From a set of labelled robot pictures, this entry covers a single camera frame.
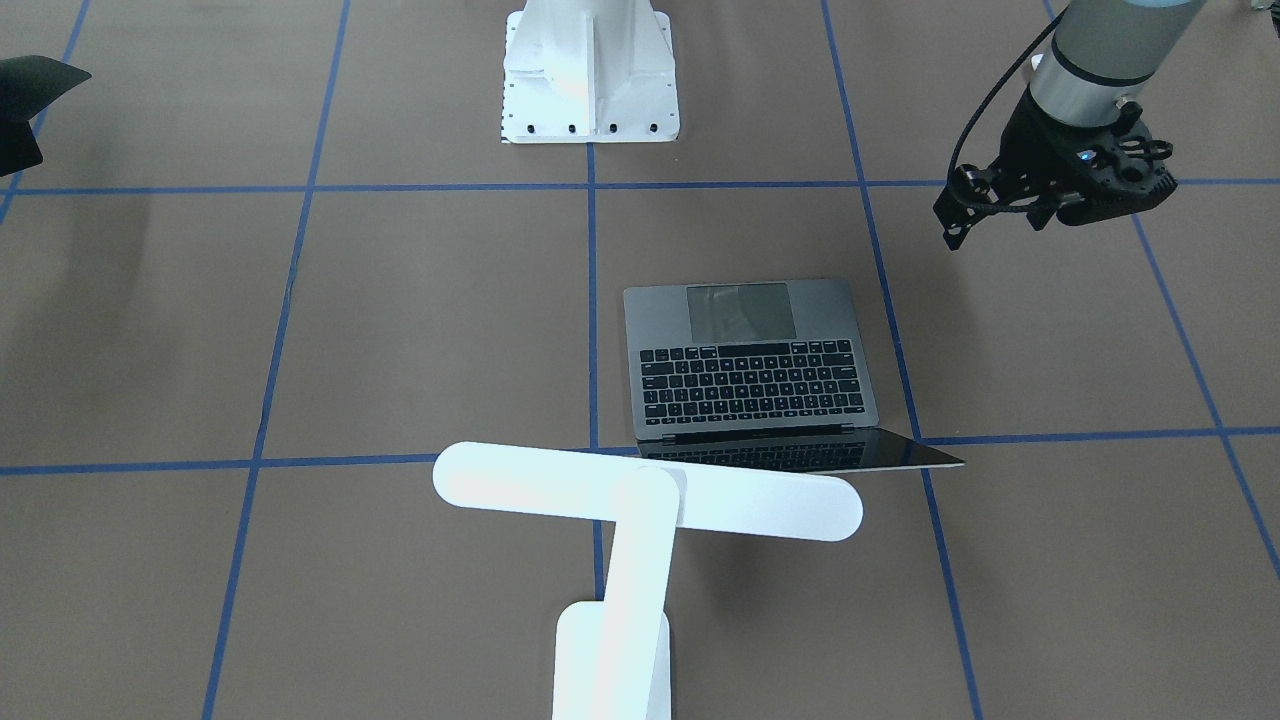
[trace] black cable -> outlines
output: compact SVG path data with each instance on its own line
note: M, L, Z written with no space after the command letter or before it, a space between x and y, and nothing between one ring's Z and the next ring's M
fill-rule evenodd
M982 99L982 104L978 105L978 109L974 110L973 115L969 118L969 122L965 123L964 131L960 132L960 140L956 141L956 149L955 151L951 152L951 165L947 168L947 191L951 192L951 197L954 197L955 201L959 202L960 205L964 205L970 210L980 210L983 213L1030 213L1032 210L1056 208L1056 204L1052 201L1028 202L1027 205L995 205L992 202L974 202L973 200L960 196L960 192L951 182L951 173L954 173L957 167L957 163L960 160L960 149L964 147L964 141L969 138L969 132L973 131L973 126L978 124L978 119L982 118L982 114L987 110L987 105L991 105L991 101L996 99L996 95L998 95L1000 91L1005 87L1005 83L1009 82L1009 78L1014 77L1014 73L1016 73L1018 68L1020 68L1023 63L1027 61L1027 58L1030 58L1032 54L1036 53L1036 49L1039 46L1039 44L1044 42L1044 38L1053 32L1053 28L1056 28L1060 22L1062 22L1064 14L1066 14L1066 10L1059 13L1057 17L1053 18L1048 23L1048 26L1044 27L1043 31L1041 31L1041 33L1036 37L1036 40L1033 40L1032 44L1027 46L1027 50L1023 50L1023 54L1019 55L1016 60L1014 60L1014 64L1010 65L1007 70L1005 70L1005 74L1001 76L1000 81L996 82L996 86L991 88L991 92L988 92L987 96Z

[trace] keyboard key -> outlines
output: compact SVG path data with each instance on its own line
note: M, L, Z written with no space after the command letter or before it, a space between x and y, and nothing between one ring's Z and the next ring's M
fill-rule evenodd
M721 345L717 347L721 357L750 357L753 355L785 355L787 343L760 342L756 345Z

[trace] laptop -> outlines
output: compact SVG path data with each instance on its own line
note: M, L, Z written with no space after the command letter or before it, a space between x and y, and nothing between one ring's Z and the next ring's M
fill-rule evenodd
M643 457L791 473L964 464L877 427L845 281L631 287L622 306Z

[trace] brown floor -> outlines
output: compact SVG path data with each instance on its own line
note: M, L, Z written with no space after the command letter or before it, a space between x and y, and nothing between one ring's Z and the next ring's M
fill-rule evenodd
M951 254L1044 3L660 0L681 137L595 149L498 142L516 9L0 4L0 56L95 76L3 186L0 717L549 717L609 528L445 505L435 455L626 452L625 287L818 275L968 465L849 478L842 543L682 530L677 720L1276 716L1265 13L1143 94L1169 202Z

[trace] black object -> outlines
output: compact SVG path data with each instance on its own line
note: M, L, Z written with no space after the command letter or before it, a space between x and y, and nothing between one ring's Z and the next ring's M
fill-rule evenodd
M1174 149L1152 140L1140 114L1130 101L1110 127L1076 128L1055 120L1029 90L1023 92L996 160L986 170L952 169L933 204L947 247L959 249L973 225L998 211L991 205L1021 209L1037 231L1055 214L1062 224L1083 225L1160 205L1178 188L1162 161ZM1037 200L1012 205L1030 197Z
M31 129L32 118L90 77L40 55L0 60L0 177L45 161Z

